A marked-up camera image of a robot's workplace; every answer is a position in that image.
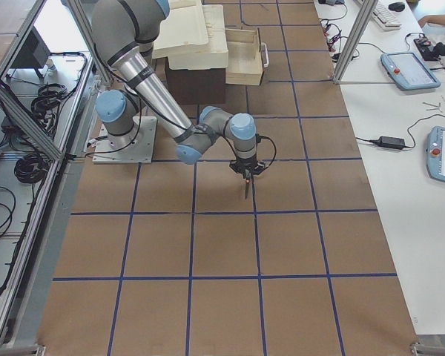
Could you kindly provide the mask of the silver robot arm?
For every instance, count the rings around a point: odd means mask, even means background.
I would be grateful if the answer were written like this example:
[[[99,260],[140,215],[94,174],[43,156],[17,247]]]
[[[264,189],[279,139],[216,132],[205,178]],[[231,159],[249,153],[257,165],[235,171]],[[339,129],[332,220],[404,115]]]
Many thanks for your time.
[[[193,165],[223,138],[232,144],[235,155],[231,169],[249,181],[268,168],[257,158],[262,136],[256,132],[253,116],[208,106],[194,125],[140,53],[140,45],[153,47],[169,14],[167,1],[98,1],[91,19],[97,54],[157,115],[177,144],[176,155],[182,162]]]

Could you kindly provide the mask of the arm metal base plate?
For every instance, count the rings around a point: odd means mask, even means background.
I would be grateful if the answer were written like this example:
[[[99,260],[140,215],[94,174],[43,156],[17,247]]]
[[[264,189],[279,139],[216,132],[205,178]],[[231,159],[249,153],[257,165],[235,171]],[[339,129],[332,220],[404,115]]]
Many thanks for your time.
[[[101,125],[100,134],[106,139],[96,143],[95,164],[151,163],[154,152],[157,119],[155,116],[134,116],[134,126],[124,136],[113,136]]]

